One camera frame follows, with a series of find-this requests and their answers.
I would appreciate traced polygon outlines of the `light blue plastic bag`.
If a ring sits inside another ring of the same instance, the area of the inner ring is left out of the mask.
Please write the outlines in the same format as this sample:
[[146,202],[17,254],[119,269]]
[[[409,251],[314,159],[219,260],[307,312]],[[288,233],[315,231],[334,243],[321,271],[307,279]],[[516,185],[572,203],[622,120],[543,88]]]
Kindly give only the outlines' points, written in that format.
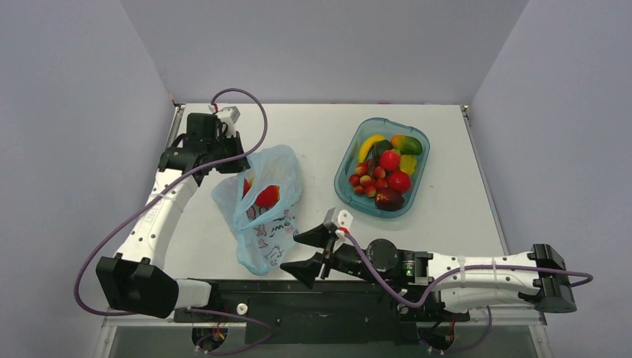
[[250,169],[222,180],[211,193],[236,240],[236,259],[262,276],[280,266],[298,234],[294,205],[303,176],[294,150],[266,148],[247,158]]

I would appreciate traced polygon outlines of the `red fake apple from bag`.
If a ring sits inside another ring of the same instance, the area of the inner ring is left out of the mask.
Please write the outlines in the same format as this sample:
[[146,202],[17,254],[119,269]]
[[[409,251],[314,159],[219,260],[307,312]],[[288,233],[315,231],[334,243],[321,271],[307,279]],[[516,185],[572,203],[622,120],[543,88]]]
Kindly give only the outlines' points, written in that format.
[[279,200],[280,188],[275,185],[270,185],[258,194],[255,200],[255,205],[258,207],[270,208],[276,205]]

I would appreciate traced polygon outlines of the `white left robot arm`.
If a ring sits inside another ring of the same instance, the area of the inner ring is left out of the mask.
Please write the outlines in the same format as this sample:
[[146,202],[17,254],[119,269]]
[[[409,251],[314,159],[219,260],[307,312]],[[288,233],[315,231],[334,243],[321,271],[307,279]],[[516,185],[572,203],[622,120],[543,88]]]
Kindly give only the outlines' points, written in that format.
[[174,279],[163,270],[169,242],[191,197],[215,170],[236,174],[249,169],[235,124],[236,107],[217,113],[190,113],[186,129],[161,154],[149,209],[136,220],[113,257],[101,257],[95,268],[111,309],[166,318],[193,308],[205,321],[219,317],[222,300],[202,280]]

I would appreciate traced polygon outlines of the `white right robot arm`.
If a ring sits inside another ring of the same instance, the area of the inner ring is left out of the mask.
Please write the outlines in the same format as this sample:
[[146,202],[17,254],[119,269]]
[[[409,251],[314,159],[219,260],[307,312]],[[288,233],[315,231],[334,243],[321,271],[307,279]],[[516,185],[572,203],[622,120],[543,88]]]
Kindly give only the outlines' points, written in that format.
[[472,308],[528,304],[542,313],[573,313],[571,272],[550,246],[499,257],[465,257],[400,249],[374,239],[366,248],[343,227],[321,224],[296,236],[318,251],[280,268],[308,288],[331,271],[381,286],[399,305],[429,318]]

